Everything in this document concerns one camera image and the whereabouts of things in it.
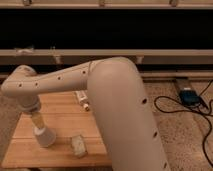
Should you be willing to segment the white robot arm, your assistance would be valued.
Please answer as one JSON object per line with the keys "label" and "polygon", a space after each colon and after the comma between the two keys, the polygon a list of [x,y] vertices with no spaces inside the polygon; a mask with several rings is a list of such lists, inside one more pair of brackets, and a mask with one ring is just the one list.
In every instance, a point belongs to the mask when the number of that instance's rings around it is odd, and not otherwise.
{"label": "white robot arm", "polygon": [[124,57],[95,60],[38,76],[17,67],[2,93],[32,110],[43,93],[79,91],[89,103],[113,171],[171,171],[142,78]]}

